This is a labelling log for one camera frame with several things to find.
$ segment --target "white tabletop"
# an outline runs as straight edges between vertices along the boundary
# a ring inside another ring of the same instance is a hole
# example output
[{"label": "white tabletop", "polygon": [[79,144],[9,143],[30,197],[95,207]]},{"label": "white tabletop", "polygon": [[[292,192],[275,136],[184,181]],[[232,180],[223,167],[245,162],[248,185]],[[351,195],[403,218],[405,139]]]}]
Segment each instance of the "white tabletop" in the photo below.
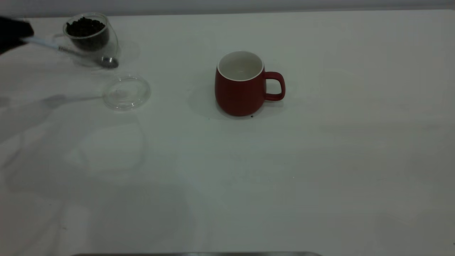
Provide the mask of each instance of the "white tabletop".
[{"label": "white tabletop", "polygon": [[[131,112],[98,98],[112,72],[0,56],[0,255],[455,253],[453,11],[110,20],[116,71],[152,87]],[[31,23],[51,40],[65,21]],[[284,76],[282,102],[217,108],[234,50]]]}]

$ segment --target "spoon handle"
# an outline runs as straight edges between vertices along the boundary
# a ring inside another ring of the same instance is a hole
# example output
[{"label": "spoon handle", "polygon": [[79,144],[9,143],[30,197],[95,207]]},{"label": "spoon handle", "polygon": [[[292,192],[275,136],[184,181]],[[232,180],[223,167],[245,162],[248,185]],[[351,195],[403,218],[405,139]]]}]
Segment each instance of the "spoon handle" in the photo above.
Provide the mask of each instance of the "spoon handle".
[{"label": "spoon handle", "polygon": [[78,56],[78,57],[81,57],[81,58],[87,58],[87,56],[79,53],[79,52],[76,52],[74,50],[71,50],[67,47],[64,47],[64,46],[58,46],[58,45],[54,45],[54,44],[51,44],[49,42],[46,42],[45,40],[41,39],[41,38],[38,38],[38,37],[34,37],[34,36],[31,36],[31,37],[25,37],[25,38],[21,38],[22,41],[24,42],[28,42],[28,43],[34,43],[34,44],[38,44],[38,45],[41,45],[41,46],[45,46],[45,47],[48,47],[48,48],[52,48],[52,49],[55,49],[57,51],[61,51],[61,52],[64,52],[64,53],[68,53],[68,54],[72,54],[72,55],[75,55],[75,56]]}]

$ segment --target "black object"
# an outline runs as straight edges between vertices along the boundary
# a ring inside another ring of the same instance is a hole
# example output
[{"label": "black object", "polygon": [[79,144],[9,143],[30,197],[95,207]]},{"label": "black object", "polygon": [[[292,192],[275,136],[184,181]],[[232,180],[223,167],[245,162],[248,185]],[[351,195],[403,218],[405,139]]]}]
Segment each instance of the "black object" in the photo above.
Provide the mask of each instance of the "black object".
[{"label": "black object", "polygon": [[[100,31],[102,32],[96,36],[91,36]],[[87,19],[86,17],[82,17],[79,20],[74,21],[72,24],[67,23],[66,33],[70,36],[82,37],[70,37],[70,39],[77,48],[83,51],[100,50],[106,46],[109,41],[109,30],[106,28],[106,25],[98,20]]]},{"label": "black object", "polygon": [[30,23],[0,17],[0,54],[26,44],[20,38],[34,34]]}]

